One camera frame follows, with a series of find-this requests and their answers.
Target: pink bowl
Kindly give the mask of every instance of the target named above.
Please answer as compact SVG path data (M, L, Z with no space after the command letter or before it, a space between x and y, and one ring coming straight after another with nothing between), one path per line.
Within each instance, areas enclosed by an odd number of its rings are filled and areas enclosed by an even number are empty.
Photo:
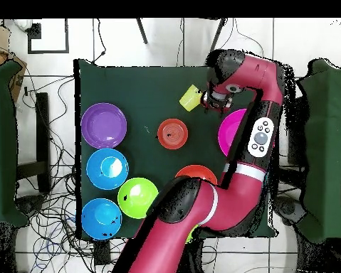
M240 125L245 112L246 109L240 109L232 112L223 120L221 126L219 127L219 146L226 156L229 153L230 146L234 140L238 126Z

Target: green tablecloth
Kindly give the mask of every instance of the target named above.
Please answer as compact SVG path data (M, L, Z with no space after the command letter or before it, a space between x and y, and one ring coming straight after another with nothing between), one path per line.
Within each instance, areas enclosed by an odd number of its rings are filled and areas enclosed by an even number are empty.
M316 60L299 86L310 106L305 125L310 170L303 200L309 214L297 228L319 243L341 238L341 69Z
M144 177L156 187L162 187L184 166L201 164L210 168L217 178L224 168L225 156L217 140L220 114L204 113L201 106L186 111L179 100L191 84L200 90L206 89L206 68L100 68L84 60L80 67L80 114L98 102L118 106L127 118L127 133L116 147L129 163L128 178ZM243 92L234 97L232 111L246 108L253 97L252 92ZM168 118L182 120L188 130L186 144L178 150L165 149L157 139L157 129ZM91 184L85 173L87 160L95 149L81 139L81 197L82 206L94 198L108 198L117 202L118 189L102 191ZM267 208L254 236L274 236L267 225ZM141 220L123 215L120 231L115 237L133 237ZM201 236L209 233L202 230Z
M27 217L16 209L17 127L9 81L21 66L7 60L0 65L0 222L24 226Z

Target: control button panel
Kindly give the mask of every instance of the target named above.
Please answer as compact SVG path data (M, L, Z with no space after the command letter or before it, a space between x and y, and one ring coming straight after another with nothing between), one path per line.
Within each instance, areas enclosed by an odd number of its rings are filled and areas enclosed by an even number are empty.
M271 136L273 135L274 124L271 119L261 117L253 125L250 140L248 141L248 152L255 157L261 158L266 155Z

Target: lime green bowl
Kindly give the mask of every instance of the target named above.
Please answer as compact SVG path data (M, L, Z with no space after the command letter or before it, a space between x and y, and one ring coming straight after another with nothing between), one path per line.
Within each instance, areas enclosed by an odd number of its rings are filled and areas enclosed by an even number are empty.
M132 178L123 183L117 201L121 211L130 218L143 219L159 191L146 178Z

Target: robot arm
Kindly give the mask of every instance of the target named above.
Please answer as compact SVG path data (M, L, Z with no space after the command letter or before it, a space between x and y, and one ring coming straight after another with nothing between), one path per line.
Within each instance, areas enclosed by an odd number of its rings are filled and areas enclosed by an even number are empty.
M157 196L112 273L176 273L188 234L195 225L227 233L257 205L278 130L284 96L283 68L237 50L215 50L207 65L208 89L201 103L225 110L243 89L262 92L245 114L246 126L221 185L178 177Z

